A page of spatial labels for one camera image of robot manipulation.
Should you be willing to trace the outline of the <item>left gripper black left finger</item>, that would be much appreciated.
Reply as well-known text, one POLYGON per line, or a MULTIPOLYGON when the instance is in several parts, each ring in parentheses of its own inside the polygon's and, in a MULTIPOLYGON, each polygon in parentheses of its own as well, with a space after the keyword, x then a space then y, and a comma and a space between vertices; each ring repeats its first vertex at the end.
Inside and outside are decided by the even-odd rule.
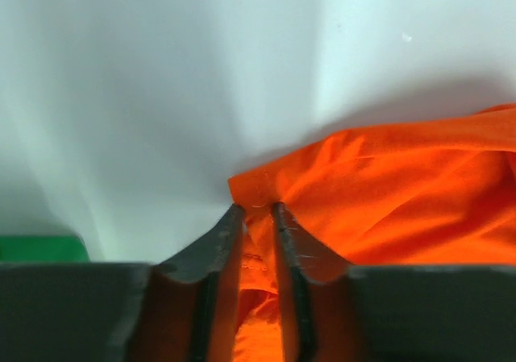
POLYGON ((2 263, 2 360, 231 360, 243 214, 159 264, 2 263))

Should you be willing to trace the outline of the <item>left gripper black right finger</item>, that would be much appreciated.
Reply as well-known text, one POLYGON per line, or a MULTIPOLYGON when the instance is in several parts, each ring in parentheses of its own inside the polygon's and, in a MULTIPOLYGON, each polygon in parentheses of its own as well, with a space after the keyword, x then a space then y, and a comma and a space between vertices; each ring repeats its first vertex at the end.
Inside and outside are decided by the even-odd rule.
POLYGON ((285 360, 514 360, 514 267, 355 265, 273 219, 285 360))

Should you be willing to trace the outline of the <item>orange t shirt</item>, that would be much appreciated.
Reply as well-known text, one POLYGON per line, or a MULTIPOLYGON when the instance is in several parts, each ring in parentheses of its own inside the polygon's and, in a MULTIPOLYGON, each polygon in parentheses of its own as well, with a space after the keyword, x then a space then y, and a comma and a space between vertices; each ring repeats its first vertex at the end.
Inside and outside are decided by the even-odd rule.
POLYGON ((273 204, 356 264, 514 264, 515 107, 338 131, 228 185, 248 228, 233 358, 281 361, 273 204))

